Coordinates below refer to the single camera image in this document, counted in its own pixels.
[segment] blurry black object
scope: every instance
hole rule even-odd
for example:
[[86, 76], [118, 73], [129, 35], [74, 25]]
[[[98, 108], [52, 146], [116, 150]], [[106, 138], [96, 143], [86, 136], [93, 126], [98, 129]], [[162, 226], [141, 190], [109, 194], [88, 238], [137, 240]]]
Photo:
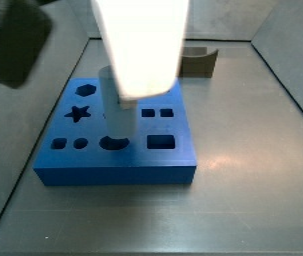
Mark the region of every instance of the blurry black object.
[[9, 0], [0, 16], [0, 83], [26, 81], [52, 30], [52, 21], [33, 0]]
[[52, 3], [52, 2], [54, 2], [56, 0], [37, 0], [37, 3], [40, 4], [40, 5], [44, 5], [44, 4], [49, 4], [49, 3]]

